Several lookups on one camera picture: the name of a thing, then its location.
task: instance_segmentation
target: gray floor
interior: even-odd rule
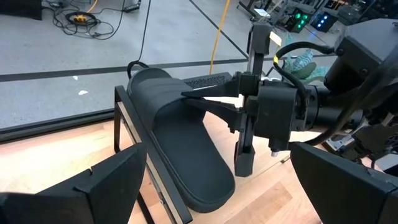
[[[219,24],[225,1],[193,0],[203,12]],[[95,11],[104,7],[120,8],[121,1],[100,1]],[[246,49],[248,16],[236,9],[232,0],[224,24],[230,39]],[[52,24],[50,11],[43,11],[43,21],[0,15],[1,75],[34,72],[79,70],[86,68],[123,67],[139,56],[146,18],[147,1],[137,12],[123,15],[118,33],[109,40],[98,41],[65,35]],[[119,12],[104,11],[98,16],[117,25]],[[310,27],[293,34],[294,41],[333,44],[338,34],[321,35]],[[188,0],[152,0],[142,61],[148,64],[208,61],[213,50],[216,28]],[[216,60],[245,59],[227,38],[221,36]],[[315,58],[330,66],[334,57]],[[271,63],[264,62],[264,71]],[[245,63],[216,65],[214,72],[245,70]],[[168,68],[177,78],[206,75],[209,66]],[[113,106],[113,88],[124,85],[124,72],[0,82],[0,128],[108,109]]]

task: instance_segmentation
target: screw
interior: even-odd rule
[[[342,56],[344,54],[344,50],[343,49],[338,49],[337,50],[337,55],[338,56]]]
[[[368,74],[368,70],[366,68],[362,68],[360,71],[361,75],[367,75]]]

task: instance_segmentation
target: yellow tape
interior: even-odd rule
[[[280,49],[280,46],[282,46],[282,38],[280,38],[276,33],[272,32],[269,34],[269,38],[277,45],[276,51]],[[274,62],[278,63],[279,58],[274,56]]]

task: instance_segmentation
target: wooden table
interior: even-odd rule
[[[241,99],[217,98],[240,104]],[[238,133],[231,134],[226,123],[207,113],[205,126],[220,154],[233,170],[234,144]],[[318,133],[292,133],[292,141],[305,141]],[[125,129],[122,148],[131,145]],[[305,195],[288,152],[271,157],[268,140],[254,138],[256,156],[253,175],[235,177],[236,190],[227,203],[215,212],[192,211],[193,223],[320,223]],[[94,124],[0,146],[0,192],[36,193],[61,182],[113,155],[113,122]],[[150,178],[144,177],[141,194],[156,224],[170,223],[159,202]],[[145,223],[138,206],[130,223]]]

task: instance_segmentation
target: yellow cable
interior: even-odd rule
[[[223,28],[226,12],[228,11],[228,6],[229,6],[229,0],[226,0],[226,4],[224,7],[224,12],[223,12],[223,17],[221,18],[220,25],[218,26],[218,31],[217,31],[217,36],[216,36],[216,42],[214,43],[213,47],[213,53],[211,53],[211,61],[210,61],[210,75],[213,71],[213,62],[214,62],[214,56],[216,54],[216,49],[217,49],[217,44],[218,44],[218,39],[220,38],[221,30]]]
[[[94,7],[97,5],[98,0],[94,0],[94,4],[91,6],[91,8],[89,10],[87,10],[87,13],[90,13]]]

